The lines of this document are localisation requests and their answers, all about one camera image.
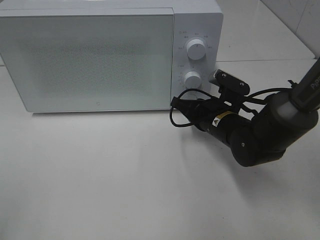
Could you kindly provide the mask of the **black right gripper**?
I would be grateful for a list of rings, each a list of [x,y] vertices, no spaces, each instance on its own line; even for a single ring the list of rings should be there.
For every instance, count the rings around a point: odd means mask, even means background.
[[[216,98],[189,100],[173,97],[170,106],[184,110],[184,116],[192,126],[228,147],[231,146],[232,133],[240,127],[240,116]]]

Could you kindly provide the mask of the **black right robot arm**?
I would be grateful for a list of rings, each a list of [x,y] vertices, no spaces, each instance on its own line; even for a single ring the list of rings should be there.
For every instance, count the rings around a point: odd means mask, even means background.
[[[289,88],[269,88],[250,93],[235,76],[217,69],[210,81],[219,97],[171,100],[194,126],[228,146],[243,167],[280,159],[286,149],[314,128],[319,120],[320,64],[316,62],[299,83]]]

